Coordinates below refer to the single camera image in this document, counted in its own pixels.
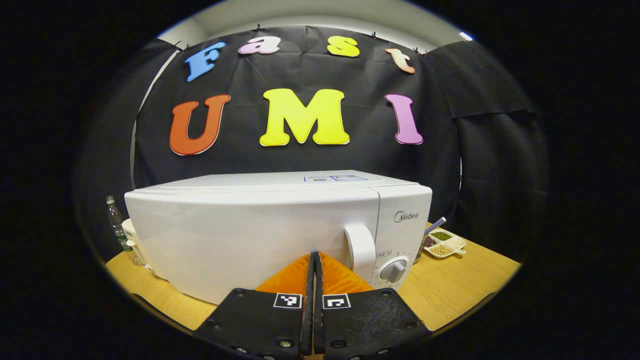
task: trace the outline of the letter m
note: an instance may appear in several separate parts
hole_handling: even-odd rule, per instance
[[[318,90],[305,107],[291,89],[272,89],[264,93],[269,100],[267,131],[260,137],[262,146],[287,145],[289,135],[284,133],[286,121],[299,143],[304,143],[318,122],[318,130],[313,135],[314,142],[321,145],[344,145],[349,143],[349,135],[342,126],[340,101],[344,94],[338,90]]]

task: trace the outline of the wooden table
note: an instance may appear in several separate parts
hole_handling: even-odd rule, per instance
[[[489,293],[500,290],[515,274],[519,263],[467,240],[464,255],[437,259],[426,251],[414,264],[398,294],[435,331],[456,319]],[[168,281],[135,266],[124,253],[111,259],[107,269],[130,293],[141,295],[165,315],[191,330],[216,309],[216,305],[177,291]],[[320,359],[311,356],[308,359]]]

